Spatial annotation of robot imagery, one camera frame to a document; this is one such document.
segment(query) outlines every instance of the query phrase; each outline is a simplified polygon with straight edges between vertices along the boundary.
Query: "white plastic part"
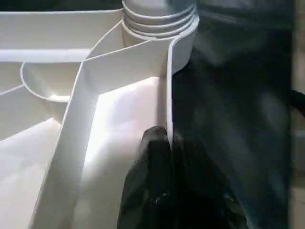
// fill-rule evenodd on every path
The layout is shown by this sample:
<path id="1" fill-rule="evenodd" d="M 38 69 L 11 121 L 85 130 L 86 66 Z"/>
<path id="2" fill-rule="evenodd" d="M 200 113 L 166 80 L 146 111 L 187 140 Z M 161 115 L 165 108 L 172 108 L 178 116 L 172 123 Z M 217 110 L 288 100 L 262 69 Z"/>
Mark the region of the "white plastic part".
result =
<path id="1" fill-rule="evenodd" d="M 21 63 L 18 62 L 0 62 L 0 94 L 22 85 L 20 67 Z"/>
<path id="2" fill-rule="evenodd" d="M 178 12 L 165 16 L 150 16 L 149 13 L 145 15 L 139 14 L 145 3 L 144 0 L 127 0 L 123 1 L 123 7 L 125 9 L 126 15 L 124 16 L 125 25 L 132 30 L 134 33 L 145 37 L 156 37 L 165 38 L 178 35 L 182 31 L 186 30 L 194 21 L 196 14 L 196 5 L 191 1 L 180 1 L 176 0 L 169 3 L 167 0 L 157 0 L 149 1 L 149 3 L 144 4 L 147 10 L 152 10 L 153 12 L 162 12 L 162 10 L 154 9 L 170 9 L 178 10 Z M 129 8 L 133 6 L 137 11 L 133 11 Z"/>
<path id="3" fill-rule="evenodd" d="M 79 67 L 78 62 L 24 63 L 20 76 L 35 96 L 53 102 L 68 102 Z"/>
<path id="4" fill-rule="evenodd" d="M 24 86 L 0 95 L 0 224 L 30 223 L 60 124 Z"/>
<path id="5" fill-rule="evenodd" d="M 0 62 L 81 62 L 122 13 L 1 12 Z"/>
<path id="6" fill-rule="evenodd" d="M 303 229 L 305 213 L 305 119 L 291 111 L 291 140 L 294 175 L 292 177 L 290 221 L 292 229 Z"/>
<path id="7" fill-rule="evenodd" d="M 177 15 L 196 4 L 196 0 L 123 0 L 124 8 L 145 16 Z"/>
<path id="8" fill-rule="evenodd" d="M 188 62 L 198 17 L 166 39 L 132 32 L 122 10 L 1 18 L 12 27 L 0 20 L 1 225 L 115 227 L 144 130 L 164 126 L 172 140 L 171 77 Z"/>
<path id="9" fill-rule="evenodd" d="M 161 24 L 161 25 L 146 25 L 146 24 L 141 24 L 138 22 L 135 22 L 134 20 L 131 20 L 128 16 L 125 16 L 125 22 L 129 25 L 129 27 L 134 28 L 135 30 L 139 30 L 142 32 L 147 32 L 147 33 L 161 33 L 161 32 L 168 32 L 168 31 L 174 31 L 183 25 L 187 24 L 192 17 L 194 16 L 196 8 L 193 9 L 193 12 L 190 14 L 187 14 L 185 17 L 175 21 L 171 22 L 168 24 Z"/>

